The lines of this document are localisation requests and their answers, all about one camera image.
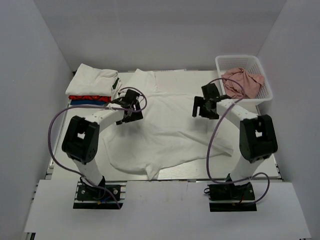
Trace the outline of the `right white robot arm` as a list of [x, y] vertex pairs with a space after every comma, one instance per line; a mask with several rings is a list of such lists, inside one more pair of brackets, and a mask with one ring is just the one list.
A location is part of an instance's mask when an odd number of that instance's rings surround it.
[[[221, 95], [214, 83], [201, 87], [203, 96], [194, 98], [192, 116], [218, 120], [209, 140], [206, 154], [206, 171], [208, 178], [220, 185], [227, 185], [226, 195], [236, 200], [244, 193], [244, 185], [255, 176], [257, 168], [277, 152], [278, 143], [272, 118], [258, 115], [238, 105], [241, 99], [231, 99]], [[225, 182], [217, 181], [210, 174], [210, 152], [214, 138], [222, 121], [226, 119], [239, 129], [240, 157], [234, 169], [227, 175]]]

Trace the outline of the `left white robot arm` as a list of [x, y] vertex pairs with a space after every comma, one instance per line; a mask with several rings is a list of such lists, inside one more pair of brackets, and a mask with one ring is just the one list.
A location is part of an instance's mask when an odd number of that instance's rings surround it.
[[88, 193], [99, 200], [105, 196], [104, 176], [99, 171], [95, 156], [98, 152], [100, 133], [112, 125], [143, 119], [140, 98], [144, 94], [134, 87], [125, 87], [125, 93], [103, 106], [91, 106], [96, 112], [71, 118], [62, 142], [62, 151], [73, 160], [81, 179], [89, 185]]

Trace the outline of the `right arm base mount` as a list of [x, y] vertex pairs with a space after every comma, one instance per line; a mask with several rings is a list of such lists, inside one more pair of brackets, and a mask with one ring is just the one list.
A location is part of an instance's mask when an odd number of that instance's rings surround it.
[[208, 196], [210, 212], [255, 212], [256, 197], [250, 182], [243, 185], [208, 184], [203, 190]]

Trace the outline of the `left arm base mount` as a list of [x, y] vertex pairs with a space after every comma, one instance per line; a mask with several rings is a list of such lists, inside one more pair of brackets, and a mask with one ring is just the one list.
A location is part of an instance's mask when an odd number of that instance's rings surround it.
[[105, 182], [105, 188], [115, 197], [103, 189], [87, 185], [82, 179], [77, 183], [73, 201], [76, 210], [119, 210], [126, 195], [126, 182]]

